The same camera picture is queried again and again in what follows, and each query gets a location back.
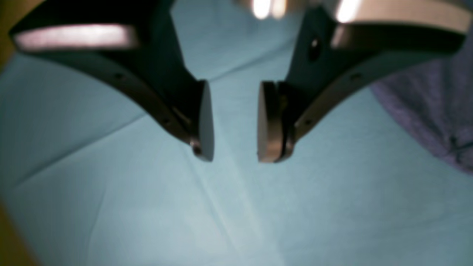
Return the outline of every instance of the purple fabric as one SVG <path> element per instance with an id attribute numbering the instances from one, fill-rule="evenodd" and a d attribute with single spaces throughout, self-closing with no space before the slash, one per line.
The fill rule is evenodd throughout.
<path id="1" fill-rule="evenodd" d="M 371 87 L 421 145 L 473 174 L 473 27 L 455 56 L 412 67 Z"/>

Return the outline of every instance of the light blue fabric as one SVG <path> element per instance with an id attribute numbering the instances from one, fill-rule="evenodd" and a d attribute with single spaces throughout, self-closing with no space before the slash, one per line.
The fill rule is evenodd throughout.
<path id="1" fill-rule="evenodd" d="M 471 266 L 473 180 L 361 91 L 277 165 L 257 163 L 259 82 L 283 79 L 300 15 L 181 0 L 211 80 L 216 153 L 194 158 L 134 103 L 17 55 L 0 77 L 0 192 L 45 266 Z"/>

